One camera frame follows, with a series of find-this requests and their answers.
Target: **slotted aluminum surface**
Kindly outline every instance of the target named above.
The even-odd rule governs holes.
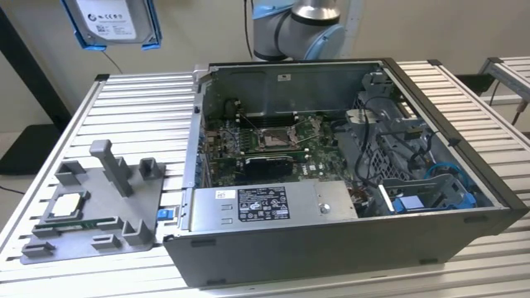
[[[507,67],[530,83],[530,57],[501,58]]]
[[[453,80],[443,67],[401,63],[446,117],[519,197],[530,204],[530,150],[521,134]],[[0,235],[0,296],[64,297],[529,297],[530,217],[499,236],[471,242],[443,265],[271,282],[223,289],[188,288],[162,246],[151,251],[21,265],[21,246],[54,193],[63,159],[99,166],[92,140],[108,138],[130,164],[154,156],[168,163],[160,205],[180,203],[184,144],[194,93],[191,74],[111,76],[96,83],[36,182]],[[158,240],[172,233],[159,223]]]

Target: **power supply label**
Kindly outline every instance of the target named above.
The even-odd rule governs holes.
[[[263,187],[238,190],[239,220],[290,219],[284,187]]]

